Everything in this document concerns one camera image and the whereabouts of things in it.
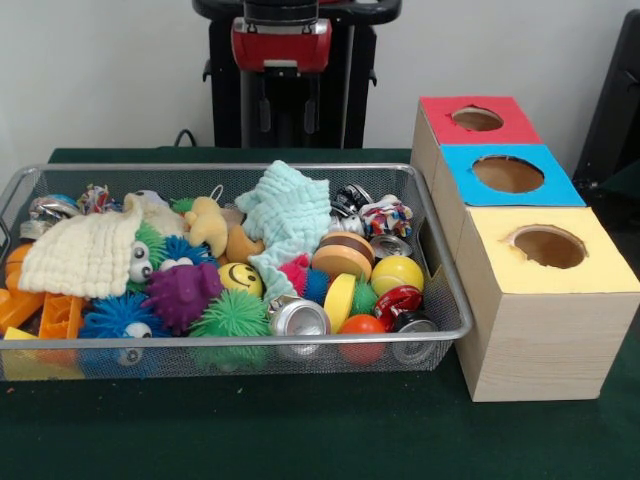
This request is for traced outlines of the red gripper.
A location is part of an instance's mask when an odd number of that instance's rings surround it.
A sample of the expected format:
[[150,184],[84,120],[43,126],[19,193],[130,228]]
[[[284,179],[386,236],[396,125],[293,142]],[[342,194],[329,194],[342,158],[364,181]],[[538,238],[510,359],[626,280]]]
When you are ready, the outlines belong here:
[[[262,73],[268,68],[296,68],[302,74],[321,73],[329,63],[332,26],[327,19],[306,25],[260,25],[244,17],[234,19],[231,45],[240,70]],[[309,97],[304,105],[304,130],[319,130],[320,78],[309,75]],[[271,103],[267,80],[258,78],[258,112],[261,132],[271,131]]]

